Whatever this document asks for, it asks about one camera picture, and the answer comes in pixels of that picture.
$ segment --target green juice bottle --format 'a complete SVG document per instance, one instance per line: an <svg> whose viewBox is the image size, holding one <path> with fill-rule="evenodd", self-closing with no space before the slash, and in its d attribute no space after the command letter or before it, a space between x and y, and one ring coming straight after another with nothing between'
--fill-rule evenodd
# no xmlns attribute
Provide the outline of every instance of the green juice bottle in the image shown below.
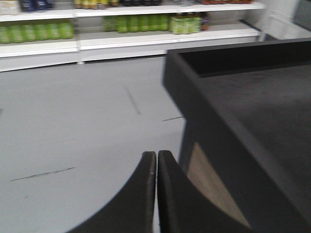
<svg viewBox="0 0 311 233"><path fill-rule="evenodd" d="M190 34L193 33L193 25L194 25L194 17L193 13L187 13L186 16L184 16L185 20L185 26L184 26L184 32L183 34Z"/></svg>
<svg viewBox="0 0 311 233"><path fill-rule="evenodd" d="M202 18L200 17L200 14L196 12L194 14L194 22L193 22L193 32L198 33L201 31L201 25L202 25Z"/></svg>
<svg viewBox="0 0 311 233"><path fill-rule="evenodd" d="M49 34L49 39L57 40L61 38L57 19L51 19L47 21L47 30Z"/></svg>
<svg viewBox="0 0 311 233"><path fill-rule="evenodd" d="M27 20L27 21L22 22L21 31L22 31L22 35L23 35L25 41L35 41L36 40L35 27L34 27L33 21Z"/></svg>
<svg viewBox="0 0 311 233"><path fill-rule="evenodd" d="M181 15L181 13L177 13L177 17L174 19L173 22L173 34L180 35L184 33L185 27L185 19Z"/></svg>
<svg viewBox="0 0 311 233"><path fill-rule="evenodd" d="M160 14L158 18L159 18L159 30L167 31L169 29L170 24L169 14Z"/></svg>
<svg viewBox="0 0 311 233"><path fill-rule="evenodd" d="M138 26L140 32L149 31L149 17L148 15L139 15L138 17Z"/></svg>
<svg viewBox="0 0 311 233"><path fill-rule="evenodd" d="M149 29L151 31L159 30L159 17L158 14L152 14L149 16Z"/></svg>
<svg viewBox="0 0 311 233"><path fill-rule="evenodd" d="M127 30L127 17L126 16L118 16L118 32L126 33Z"/></svg>
<svg viewBox="0 0 311 233"><path fill-rule="evenodd" d="M9 44L11 42L11 34L7 24L0 22L0 44Z"/></svg>
<svg viewBox="0 0 311 233"><path fill-rule="evenodd" d="M71 39L74 37L73 26L70 19L62 19L59 21L58 25L61 39Z"/></svg>
<svg viewBox="0 0 311 233"><path fill-rule="evenodd" d="M25 42L22 32L21 32L20 22L9 23L9 29L10 29L11 39L13 43Z"/></svg>
<svg viewBox="0 0 311 233"><path fill-rule="evenodd" d="M116 16L104 16L104 32L113 32L117 30L117 19Z"/></svg>
<svg viewBox="0 0 311 233"><path fill-rule="evenodd" d="M176 19L176 15L171 15L171 18L170 18L170 28L169 28L170 32L173 32L173 25L174 25L175 19Z"/></svg>
<svg viewBox="0 0 311 233"><path fill-rule="evenodd" d="M38 20L35 22L35 36L37 40L47 40L49 38L45 20Z"/></svg>
<svg viewBox="0 0 311 233"><path fill-rule="evenodd" d="M138 32L138 16L137 15L129 16L128 31L131 33Z"/></svg>

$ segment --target store shelf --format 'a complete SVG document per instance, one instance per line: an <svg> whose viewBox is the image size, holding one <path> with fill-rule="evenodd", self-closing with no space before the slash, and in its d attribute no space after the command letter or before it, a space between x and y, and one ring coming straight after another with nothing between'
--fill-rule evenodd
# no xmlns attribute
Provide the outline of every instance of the store shelf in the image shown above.
<svg viewBox="0 0 311 233"><path fill-rule="evenodd" d="M52 18L73 18L73 10L50 10L45 12L31 12L16 16L0 16L0 22L6 21L23 21L23 20L38 20L38 19L52 19Z"/></svg>
<svg viewBox="0 0 311 233"><path fill-rule="evenodd" d="M79 34L78 43L79 50L95 50L250 36L259 36L259 31L241 22L229 22L212 25L208 31L183 35L174 35L171 32L81 33Z"/></svg>
<svg viewBox="0 0 311 233"><path fill-rule="evenodd" d="M219 5L192 5L180 6L173 2L164 2L160 6L132 6L132 7L111 7L105 10L75 9L75 17L97 17L116 15L140 15L140 14L162 14L162 13L183 13L183 12L207 12L207 11L234 11L234 10L256 10L264 9L265 5L260 2L251 4L219 4Z"/></svg>
<svg viewBox="0 0 311 233"><path fill-rule="evenodd" d="M20 44L2 44L0 47L0 58L77 51L76 38L43 40Z"/></svg>

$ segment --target black display table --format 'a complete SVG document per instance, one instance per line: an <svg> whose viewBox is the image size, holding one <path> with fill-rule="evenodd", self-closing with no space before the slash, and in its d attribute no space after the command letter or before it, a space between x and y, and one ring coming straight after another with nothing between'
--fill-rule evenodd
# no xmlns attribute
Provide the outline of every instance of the black display table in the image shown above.
<svg viewBox="0 0 311 233"><path fill-rule="evenodd" d="M164 85L256 232L311 232L311 40L170 50Z"/></svg>

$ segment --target floor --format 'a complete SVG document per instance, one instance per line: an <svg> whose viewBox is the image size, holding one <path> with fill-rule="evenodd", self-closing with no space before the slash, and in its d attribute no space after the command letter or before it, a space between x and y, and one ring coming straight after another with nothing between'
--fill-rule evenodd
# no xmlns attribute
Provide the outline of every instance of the floor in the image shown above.
<svg viewBox="0 0 311 233"><path fill-rule="evenodd" d="M164 57L0 73L0 232L64 233L184 126ZM155 233L159 232L157 214Z"/></svg>

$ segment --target dark bottle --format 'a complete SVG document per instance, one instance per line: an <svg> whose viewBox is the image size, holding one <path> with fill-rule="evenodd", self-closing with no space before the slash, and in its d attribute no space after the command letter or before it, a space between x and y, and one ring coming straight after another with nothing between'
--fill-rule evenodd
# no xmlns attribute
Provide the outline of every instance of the dark bottle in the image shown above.
<svg viewBox="0 0 311 233"><path fill-rule="evenodd" d="M46 8L48 10L51 10L54 8L54 1L53 0L45 0L45 5L46 5Z"/></svg>
<svg viewBox="0 0 311 233"><path fill-rule="evenodd" d="M35 11L35 5L32 0L22 0L21 2L22 11L31 12Z"/></svg>
<svg viewBox="0 0 311 233"><path fill-rule="evenodd" d="M141 5L144 5L144 6L151 6L151 0L142 0L142 1L141 1Z"/></svg>
<svg viewBox="0 0 311 233"><path fill-rule="evenodd" d="M44 0L36 0L36 10L37 11L46 11L47 5Z"/></svg>
<svg viewBox="0 0 311 233"><path fill-rule="evenodd" d="M140 0L132 0L132 6L139 6Z"/></svg>
<svg viewBox="0 0 311 233"><path fill-rule="evenodd" d="M123 6L131 6L131 0L123 0Z"/></svg>
<svg viewBox="0 0 311 233"><path fill-rule="evenodd" d="M151 0L151 5L152 6L159 6L160 5L160 0Z"/></svg>

